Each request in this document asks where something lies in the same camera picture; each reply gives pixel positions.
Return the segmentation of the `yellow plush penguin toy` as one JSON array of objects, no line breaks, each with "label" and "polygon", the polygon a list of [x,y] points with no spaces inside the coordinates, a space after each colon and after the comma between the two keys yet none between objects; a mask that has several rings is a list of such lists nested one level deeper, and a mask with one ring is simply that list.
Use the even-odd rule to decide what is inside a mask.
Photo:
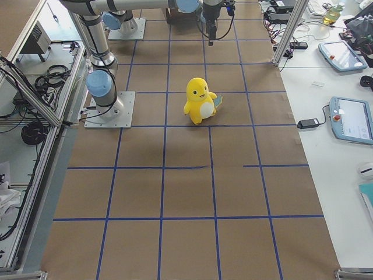
[{"label": "yellow plush penguin toy", "polygon": [[186,87],[186,103],[183,111],[191,121],[198,125],[202,120],[216,114],[217,108],[223,102],[222,95],[210,92],[207,82],[202,78],[192,78]]}]

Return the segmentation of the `yellow liquid plastic bottle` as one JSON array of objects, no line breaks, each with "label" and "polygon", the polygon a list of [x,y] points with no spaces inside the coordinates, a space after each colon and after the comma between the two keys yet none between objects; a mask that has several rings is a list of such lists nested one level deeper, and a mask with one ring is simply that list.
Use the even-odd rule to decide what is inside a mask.
[{"label": "yellow liquid plastic bottle", "polygon": [[337,22],[344,10],[344,3],[338,3],[337,5],[331,6],[323,17],[323,24],[331,26]]}]

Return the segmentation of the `far blue teach pendant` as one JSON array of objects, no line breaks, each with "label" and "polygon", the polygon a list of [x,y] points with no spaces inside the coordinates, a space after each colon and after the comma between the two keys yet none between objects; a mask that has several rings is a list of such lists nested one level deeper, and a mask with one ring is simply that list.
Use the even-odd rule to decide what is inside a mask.
[{"label": "far blue teach pendant", "polygon": [[368,67],[345,41],[319,43],[318,50],[324,59],[339,72],[363,70]]}]

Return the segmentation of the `blue teach pendant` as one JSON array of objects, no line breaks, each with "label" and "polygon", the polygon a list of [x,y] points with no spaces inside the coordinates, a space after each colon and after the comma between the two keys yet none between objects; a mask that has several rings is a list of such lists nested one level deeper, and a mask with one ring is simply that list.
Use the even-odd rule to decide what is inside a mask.
[{"label": "blue teach pendant", "polygon": [[319,43],[318,50],[324,59],[339,72],[363,70],[368,67],[345,41]]},{"label": "blue teach pendant", "polygon": [[333,96],[329,109],[337,139],[372,145],[372,115],[367,101]]}]

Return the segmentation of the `black power adapter brick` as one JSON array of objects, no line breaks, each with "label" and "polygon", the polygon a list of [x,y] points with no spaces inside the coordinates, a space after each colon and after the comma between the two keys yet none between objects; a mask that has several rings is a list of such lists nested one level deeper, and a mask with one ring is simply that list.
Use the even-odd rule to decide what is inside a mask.
[{"label": "black power adapter brick", "polygon": [[317,118],[299,120],[299,122],[297,123],[297,128],[300,130],[311,129],[320,126],[320,124],[321,123],[318,121]]}]

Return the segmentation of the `black bag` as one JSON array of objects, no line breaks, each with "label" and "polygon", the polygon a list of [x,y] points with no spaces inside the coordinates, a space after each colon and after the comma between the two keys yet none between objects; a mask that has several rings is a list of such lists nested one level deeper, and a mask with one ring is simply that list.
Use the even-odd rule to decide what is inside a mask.
[{"label": "black bag", "polygon": [[362,11],[344,23],[356,41],[362,43],[365,40],[372,43],[372,10]]}]

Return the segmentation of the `near blue teach pendant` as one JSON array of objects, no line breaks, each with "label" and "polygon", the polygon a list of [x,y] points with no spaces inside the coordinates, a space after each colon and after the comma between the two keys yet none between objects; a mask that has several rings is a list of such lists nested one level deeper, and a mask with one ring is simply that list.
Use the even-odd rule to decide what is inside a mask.
[{"label": "near blue teach pendant", "polygon": [[372,115],[367,101],[333,96],[329,109],[337,139],[372,145]]}]

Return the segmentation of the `grey control box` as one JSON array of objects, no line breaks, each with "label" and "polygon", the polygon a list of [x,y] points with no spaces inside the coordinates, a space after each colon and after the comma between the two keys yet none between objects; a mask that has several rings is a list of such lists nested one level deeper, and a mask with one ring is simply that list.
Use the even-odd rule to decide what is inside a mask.
[{"label": "grey control box", "polygon": [[51,50],[50,45],[51,39],[41,23],[37,21],[21,49],[20,54],[35,54],[38,55],[42,62],[45,62],[48,58],[48,52]]}]

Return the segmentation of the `brown paper grid mat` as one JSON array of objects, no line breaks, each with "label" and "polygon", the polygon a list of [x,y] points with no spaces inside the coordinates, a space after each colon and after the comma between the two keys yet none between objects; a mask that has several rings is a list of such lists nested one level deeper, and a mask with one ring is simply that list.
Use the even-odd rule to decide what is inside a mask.
[{"label": "brown paper grid mat", "polygon": [[[41,268],[49,279],[332,279],[339,267],[257,1],[208,46],[195,19],[142,10],[143,40],[110,42],[130,129],[73,144]],[[195,125],[202,78],[222,95]]]}]

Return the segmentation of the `teal notebook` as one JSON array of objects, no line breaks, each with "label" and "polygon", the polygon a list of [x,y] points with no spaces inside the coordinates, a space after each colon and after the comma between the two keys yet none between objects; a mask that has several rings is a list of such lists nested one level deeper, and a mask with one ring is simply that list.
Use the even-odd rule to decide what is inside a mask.
[{"label": "teal notebook", "polygon": [[372,218],[372,183],[360,184],[359,192],[365,203],[367,211]]}]

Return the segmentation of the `aluminium frame post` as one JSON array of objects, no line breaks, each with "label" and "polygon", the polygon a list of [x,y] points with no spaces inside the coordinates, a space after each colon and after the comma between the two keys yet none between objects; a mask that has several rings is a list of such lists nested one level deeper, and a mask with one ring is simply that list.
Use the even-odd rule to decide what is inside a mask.
[{"label": "aluminium frame post", "polygon": [[273,65],[278,66],[281,58],[283,57],[285,50],[290,42],[292,35],[294,34],[295,29],[297,28],[302,15],[308,5],[308,0],[299,0],[296,1],[293,12],[289,18],[286,29],[283,33],[283,36],[278,44],[274,56],[272,58]]}]

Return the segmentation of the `aluminium side frame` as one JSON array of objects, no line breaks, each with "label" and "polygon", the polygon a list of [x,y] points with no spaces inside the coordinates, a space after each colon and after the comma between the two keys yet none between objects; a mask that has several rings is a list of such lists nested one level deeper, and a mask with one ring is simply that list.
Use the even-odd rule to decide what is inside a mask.
[{"label": "aluminium side frame", "polygon": [[[24,54],[39,21],[48,58]],[[85,47],[69,37],[71,18],[57,1],[1,2],[1,273],[17,270],[27,228]]]}]

